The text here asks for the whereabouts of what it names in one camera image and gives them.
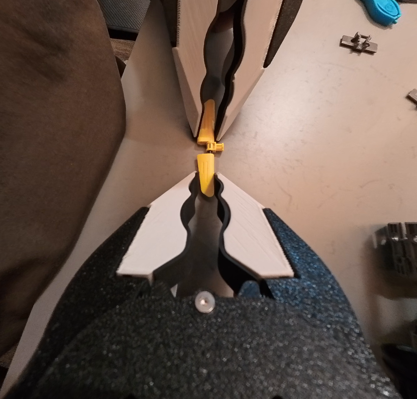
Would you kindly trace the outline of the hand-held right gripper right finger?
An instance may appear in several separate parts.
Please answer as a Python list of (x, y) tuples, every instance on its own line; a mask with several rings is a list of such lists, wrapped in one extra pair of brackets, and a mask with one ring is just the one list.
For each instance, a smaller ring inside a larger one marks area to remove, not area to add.
[(219, 235), (219, 272), (230, 287), (252, 280), (266, 287), (266, 280), (294, 277), (293, 268), (257, 200), (227, 179), (215, 174)]

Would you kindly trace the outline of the yellow toy panel piece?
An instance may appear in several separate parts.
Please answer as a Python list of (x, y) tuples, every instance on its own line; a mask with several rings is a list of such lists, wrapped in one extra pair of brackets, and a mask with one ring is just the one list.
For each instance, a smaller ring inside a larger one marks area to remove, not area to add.
[(212, 197), (214, 195), (214, 154), (198, 154), (197, 166), (201, 192), (207, 197)]

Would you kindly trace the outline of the blue plastic brick separator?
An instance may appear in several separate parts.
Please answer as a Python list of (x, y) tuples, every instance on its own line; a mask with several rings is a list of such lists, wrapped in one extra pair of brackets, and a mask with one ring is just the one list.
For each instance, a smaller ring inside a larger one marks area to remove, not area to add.
[(373, 21), (382, 26), (396, 24), (402, 16), (396, 0), (361, 0)]

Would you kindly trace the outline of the black yellow toy tracked vehicle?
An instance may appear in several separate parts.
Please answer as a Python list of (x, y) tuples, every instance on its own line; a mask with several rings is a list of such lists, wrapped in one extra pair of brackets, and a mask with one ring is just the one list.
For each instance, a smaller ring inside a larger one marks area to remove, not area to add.
[[(417, 224), (388, 223), (375, 233), (387, 277), (398, 297), (416, 299)], [(382, 358), (403, 398), (417, 397), (416, 319), (409, 326), (409, 344), (383, 344)]]

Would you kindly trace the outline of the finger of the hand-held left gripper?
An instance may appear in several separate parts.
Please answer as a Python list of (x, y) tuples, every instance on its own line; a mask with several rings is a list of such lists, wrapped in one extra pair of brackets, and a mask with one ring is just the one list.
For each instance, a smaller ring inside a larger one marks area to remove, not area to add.
[(243, 0), (233, 23), (233, 59), (225, 74), (215, 137), (220, 140), (236, 119), (264, 72), (264, 62), (283, 0)]
[(203, 104), (201, 88), (206, 76), (204, 47), (217, 15), (218, 0), (178, 0), (176, 46), (172, 49), (186, 118), (197, 136)]

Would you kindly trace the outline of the yellow toy blade with pin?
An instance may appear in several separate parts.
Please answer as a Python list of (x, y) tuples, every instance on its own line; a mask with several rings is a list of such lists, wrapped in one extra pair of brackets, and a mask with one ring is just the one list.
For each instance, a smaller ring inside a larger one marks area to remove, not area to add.
[(204, 111), (201, 126), (197, 137), (197, 144), (204, 146), (206, 152), (216, 153), (224, 151), (224, 144), (216, 142), (214, 136), (215, 128), (215, 101), (207, 100), (204, 103)]

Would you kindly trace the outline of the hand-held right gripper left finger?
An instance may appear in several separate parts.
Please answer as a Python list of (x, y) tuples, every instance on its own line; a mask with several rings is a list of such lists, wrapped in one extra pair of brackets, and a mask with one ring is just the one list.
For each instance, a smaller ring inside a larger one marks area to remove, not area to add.
[(197, 172), (148, 205), (148, 211), (117, 269), (117, 274), (177, 285), (189, 273), (189, 222), (199, 192)]

